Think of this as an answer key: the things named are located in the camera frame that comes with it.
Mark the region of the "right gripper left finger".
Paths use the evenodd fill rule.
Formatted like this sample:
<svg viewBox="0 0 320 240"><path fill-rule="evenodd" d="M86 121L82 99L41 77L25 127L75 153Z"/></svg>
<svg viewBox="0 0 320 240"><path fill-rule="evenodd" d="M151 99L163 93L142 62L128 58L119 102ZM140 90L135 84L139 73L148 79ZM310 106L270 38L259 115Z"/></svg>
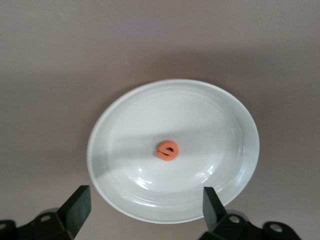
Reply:
<svg viewBox="0 0 320 240"><path fill-rule="evenodd" d="M0 240L74 240L91 212L91 190L81 185L59 208L44 210L29 223L0 220Z"/></svg>

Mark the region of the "brown table cover sheet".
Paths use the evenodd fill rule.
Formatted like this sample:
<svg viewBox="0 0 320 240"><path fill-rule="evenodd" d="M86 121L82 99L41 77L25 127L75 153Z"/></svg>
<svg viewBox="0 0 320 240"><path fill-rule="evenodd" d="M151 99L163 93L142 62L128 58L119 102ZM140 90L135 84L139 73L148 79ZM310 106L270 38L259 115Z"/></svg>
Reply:
<svg viewBox="0 0 320 240"><path fill-rule="evenodd" d="M320 0L0 0L0 220L90 184L99 116L165 79L219 86L256 123L258 165L228 208L320 240Z"/></svg>

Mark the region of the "orange foam letter e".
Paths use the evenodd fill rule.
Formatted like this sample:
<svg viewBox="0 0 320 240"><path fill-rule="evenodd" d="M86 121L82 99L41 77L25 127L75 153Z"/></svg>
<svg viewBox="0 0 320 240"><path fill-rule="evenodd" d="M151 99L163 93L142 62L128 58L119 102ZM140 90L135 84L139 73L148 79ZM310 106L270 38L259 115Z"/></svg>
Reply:
<svg viewBox="0 0 320 240"><path fill-rule="evenodd" d="M163 161L173 161L179 155L179 147L172 140L165 140L159 143L156 155Z"/></svg>

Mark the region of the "beige round plate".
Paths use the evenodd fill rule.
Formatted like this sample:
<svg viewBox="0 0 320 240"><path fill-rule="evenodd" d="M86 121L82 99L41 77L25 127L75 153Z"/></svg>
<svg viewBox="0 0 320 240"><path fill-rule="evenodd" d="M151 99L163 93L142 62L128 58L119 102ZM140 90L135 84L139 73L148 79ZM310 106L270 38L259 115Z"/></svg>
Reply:
<svg viewBox="0 0 320 240"><path fill-rule="evenodd" d="M174 141L179 155L157 157ZM119 212L144 222L179 224L203 217L203 189L223 205L246 187L260 140L247 108L212 84L161 80L137 87L111 104L87 146L90 178Z"/></svg>

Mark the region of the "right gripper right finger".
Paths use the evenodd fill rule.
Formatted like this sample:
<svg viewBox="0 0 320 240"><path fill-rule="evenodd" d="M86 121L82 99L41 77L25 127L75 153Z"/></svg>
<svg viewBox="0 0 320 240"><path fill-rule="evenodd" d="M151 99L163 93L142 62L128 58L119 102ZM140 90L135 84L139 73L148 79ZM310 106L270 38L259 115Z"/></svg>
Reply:
<svg viewBox="0 0 320 240"><path fill-rule="evenodd" d="M212 187L203 188L203 217L207 226L203 240L300 240L284 223L268 221L259 228L242 212L228 212Z"/></svg>

